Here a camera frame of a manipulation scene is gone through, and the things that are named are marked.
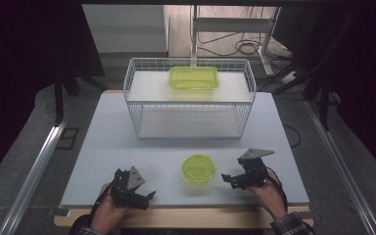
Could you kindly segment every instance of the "sleeve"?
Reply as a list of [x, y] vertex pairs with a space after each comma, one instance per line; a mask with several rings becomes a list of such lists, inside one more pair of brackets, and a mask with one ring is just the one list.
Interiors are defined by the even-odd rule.
[[102, 233], [91, 230], [90, 228], [82, 227], [78, 232], [78, 235], [103, 235]]
[[314, 235], [313, 229], [304, 223], [297, 212], [270, 223], [276, 235]]

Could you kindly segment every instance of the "human hand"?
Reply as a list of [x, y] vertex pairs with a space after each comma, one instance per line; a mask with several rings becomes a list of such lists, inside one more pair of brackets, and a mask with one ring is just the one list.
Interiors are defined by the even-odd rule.
[[[103, 185], [100, 194], [102, 194], [108, 186], [109, 184]], [[108, 194], [94, 213], [90, 229], [103, 234], [110, 232], [118, 226], [118, 223], [123, 219], [126, 210], [127, 208], [125, 207], [116, 206], [109, 190]]]
[[[267, 170], [270, 177], [281, 185], [279, 178], [272, 170]], [[263, 186], [251, 186], [248, 188], [258, 199], [258, 203], [270, 213], [271, 217], [276, 220], [287, 215], [283, 205], [282, 197], [276, 187], [269, 180], [266, 180]]]

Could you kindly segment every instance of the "wire basket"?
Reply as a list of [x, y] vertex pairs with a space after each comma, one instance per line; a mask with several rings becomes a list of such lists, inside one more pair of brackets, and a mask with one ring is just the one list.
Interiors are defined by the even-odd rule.
[[[173, 67], [214, 67], [213, 90], [169, 86]], [[138, 138], [239, 139], [256, 96], [256, 83], [245, 59], [130, 60], [124, 99]]]

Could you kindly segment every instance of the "container lid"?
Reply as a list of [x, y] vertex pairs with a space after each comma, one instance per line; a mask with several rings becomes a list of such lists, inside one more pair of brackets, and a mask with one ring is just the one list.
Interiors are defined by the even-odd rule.
[[186, 181], [204, 184], [215, 175], [215, 166], [210, 155], [193, 155], [182, 164], [182, 172]]
[[218, 87], [216, 67], [172, 67], [169, 86], [174, 89], [214, 90]]

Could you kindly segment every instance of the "round green bowl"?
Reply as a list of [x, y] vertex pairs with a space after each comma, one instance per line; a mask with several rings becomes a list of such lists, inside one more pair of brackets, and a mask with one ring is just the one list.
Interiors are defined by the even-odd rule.
[[215, 175], [215, 166], [210, 155], [193, 155], [182, 164], [182, 172], [187, 182], [205, 184]]

